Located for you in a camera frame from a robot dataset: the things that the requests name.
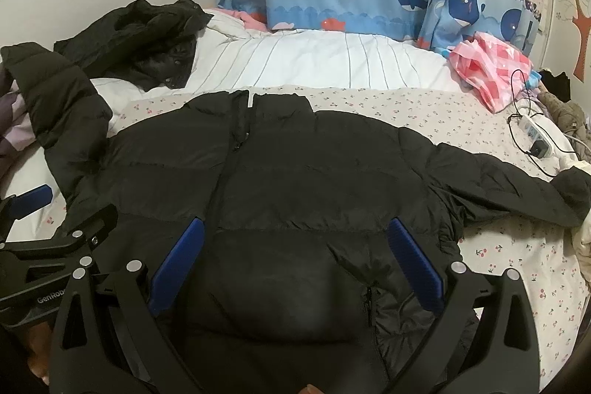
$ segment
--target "tree wall decal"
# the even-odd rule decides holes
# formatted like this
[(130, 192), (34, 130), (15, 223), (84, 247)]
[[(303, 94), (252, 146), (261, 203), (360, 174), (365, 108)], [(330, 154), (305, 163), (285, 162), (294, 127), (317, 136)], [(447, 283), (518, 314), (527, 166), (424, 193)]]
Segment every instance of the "tree wall decal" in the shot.
[(577, 26), (578, 31), (581, 33), (581, 47), (578, 51), (578, 60), (574, 68), (574, 76), (578, 80), (584, 82), (585, 80), (585, 61), (587, 58), (587, 46), (589, 45), (589, 35), (591, 34), (591, 17), (586, 16), (581, 8), (581, 1), (574, 0), (575, 8), (577, 10), (576, 17), (573, 16), (572, 21)]
[(587, 48), (589, 47), (589, 36), (591, 34), (591, 16), (589, 15), (590, 0), (557, 0), (555, 17), (558, 21), (572, 23), (577, 26), (581, 36), (581, 44), (578, 50), (577, 64), (573, 74), (578, 80), (584, 82), (587, 60)]

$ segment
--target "power strip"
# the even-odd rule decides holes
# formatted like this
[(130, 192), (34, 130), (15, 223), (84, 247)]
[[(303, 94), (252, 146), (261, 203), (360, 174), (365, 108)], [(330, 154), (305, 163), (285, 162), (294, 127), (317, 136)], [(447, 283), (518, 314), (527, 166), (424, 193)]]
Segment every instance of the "power strip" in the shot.
[(522, 114), (521, 119), (519, 120), (519, 127), (521, 130), (525, 131), (527, 136), (531, 140), (531, 144), (536, 142), (537, 140), (542, 141), (544, 143), (544, 147), (547, 147), (545, 154), (542, 158), (549, 158), (550, 156), (554, 155), (554, 143), (552, 142), (551, 138), (546, 134), (540, 127), (526, 114)]

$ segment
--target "human hand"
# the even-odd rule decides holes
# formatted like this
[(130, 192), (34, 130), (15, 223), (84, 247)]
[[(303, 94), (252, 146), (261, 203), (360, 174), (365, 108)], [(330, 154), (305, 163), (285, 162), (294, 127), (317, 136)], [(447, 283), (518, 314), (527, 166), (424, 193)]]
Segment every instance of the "human hand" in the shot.
[(308, 384), (298, 394), (322, 394), (321, 390), (314, 387), (312, 384)]
[(33, 374), (49, 385), (49, 351), (51, 351), (51, 328), (46, 322), (29, 328), (25, 346), (30, 351), (27, 364)]

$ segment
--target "cherry print sheet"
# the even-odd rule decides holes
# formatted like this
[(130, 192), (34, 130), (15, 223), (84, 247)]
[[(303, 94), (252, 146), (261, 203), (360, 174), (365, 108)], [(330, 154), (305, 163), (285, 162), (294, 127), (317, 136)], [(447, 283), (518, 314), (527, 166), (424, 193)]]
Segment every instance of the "cherry print sheet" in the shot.
[[(297, 86), (249, 88), (252, 94), (305, 95), (314, 110), (337, 110), (407, 126), (434, 143), (447, 142), (470, 152), (484, 152), (511, 162), (532, 176), (545, 176), (513, 144), (507, 129), (509, 112), (490, 114), (472, 94), (425, 89), (312, 89)], [(193, 94), (175, 94), (133, 102), (123, 109), (110, 135), (149, 117), (180, 108)], [(515, 126), (519, 145), (525, 133)], [(540, 161), (550, 173), (558, 159)], [(64, 219), (65, 202), (54, 201), (37, 233), (50, 237)], [(548, 384), (572, 352), (587, 286), (571, 246), (570, 233), (558, 226), (509, 217), (466, 229), (460, 241), (465, 262), (476, 272), (502, 273), (515, 267), (524, 278), (540, 345), (540, 387)]]

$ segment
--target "pink plastic bag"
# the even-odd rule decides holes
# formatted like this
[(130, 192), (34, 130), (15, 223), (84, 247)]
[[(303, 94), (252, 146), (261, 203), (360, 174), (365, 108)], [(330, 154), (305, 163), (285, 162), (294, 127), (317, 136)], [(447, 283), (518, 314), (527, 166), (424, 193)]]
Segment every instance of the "pink plastic bag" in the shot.
[(532, 67), (519, 49), (485, 32), (476, 32), (473, 41), (458, 44), (451, 51), (449, 62), (462, 79), (476, 88), (484, 105), (493, 113), (513, 102), (513, 96), (524, 88)]
[(223, 12), (224, 14), (228, 14), (229, 16), (235, 17), (240, 19), (244, 23), (245, 29), (256, 29), (260, 30), (261, 32), (269, 32), (267, 29), (267, 25), (263, 22), (265, 20), (265, 16), (262, 14), (249, 14), (248, 12), (244, 11), (233, 11), (230, 9), (213, 9), (216, 11)]

